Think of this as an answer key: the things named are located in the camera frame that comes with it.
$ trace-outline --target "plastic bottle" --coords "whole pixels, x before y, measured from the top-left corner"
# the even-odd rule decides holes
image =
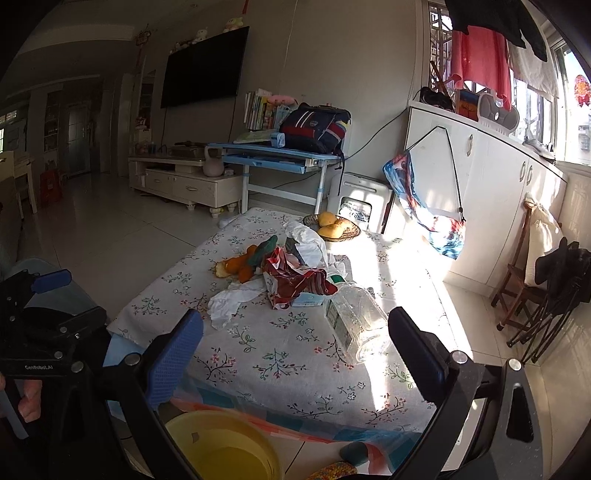
[[[388,317],[367,290],[355,283],[339,282],[329,301],[326,318],[349,363],[382,355],[392,344]]]

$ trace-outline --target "cabinet handle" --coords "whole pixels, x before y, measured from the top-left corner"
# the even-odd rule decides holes
[[[473,144],[474,144],[474,135],[470,135],[470,137],[468,138],[468,157],[472,153],[472,145]]]
[[[531,179],[533,178],[533,176],[534,176],[534,166],[533,165],[530,165],[530,170],[527,173],[527,182],[526,182],[526,185],[529,185],[531,183]]]
[[[521,172],[519,173],[519,181],[523,181],[525,177],[525,162],[521,164]]]

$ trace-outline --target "hanging laundry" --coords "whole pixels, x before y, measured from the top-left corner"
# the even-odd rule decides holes
[[[468,35],[468,25],[494,30],[516,47],[525,48],[521,34],[536,57],[548,60],[544,39],[521,0],[445,0],[452,27]]]
[[[579,106],[589,106],[589,96],[591,95],[591,85],[584,75],[577,75],[574,79],[574,97]]]
[[[468,27],[470,34],[452,32],[452,64],[448,80],[463,89],[471,80],[496,92],[503,107],[511,110],[511,75],[505,37],[482,27]]]
[[[543,38],[546,52],[550,51],[548,42]],[[509,63],[516,79],[527,83],[530,88],[549,102],[558,98],[558,76],[554,68],[554,62],[541,61],[534,54],[529,45],[526,48],[518,48],[509,43]]]

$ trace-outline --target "stack of books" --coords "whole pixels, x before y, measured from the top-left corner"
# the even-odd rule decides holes
[[[249,130],[277,129],[285,120],[291,108],[285,105],[272,105],[267,99],[272,95],[267,90],[258,89],[245,96],[244,124]]]

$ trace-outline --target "backpack strap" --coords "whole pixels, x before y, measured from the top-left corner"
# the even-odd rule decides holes
[[[452,154],[453,174],[454,174],[454,176],[456,178],[457,201],[460,204],[460,207],[458,208],[457,211],[460,213],[460,218],[461,218],[462,222],[465,223],[466,222],[466,219],[464,218],[464,208],[462,207],[462,195],[460,195],[460,182],[457,179],[456,160],[453,158],[452,141],[449,138],[449,132],[447,131],[447,128],[442,127],[441,125],[434,126],[431,130],[429,130],[429,132],[427,132],[426,134],[424,134],[415,143],[413,143],[410,147],[408,147],[407,148],[407,151],[410,152],[414,147],[416,147],[420,142],[422,142],[425,138],[427,138],[437,128],[443,128],[443,130],[445,130],[445,134],[446,134],[446,137],[447,137],[447,144],[449,145],[449,151]]]

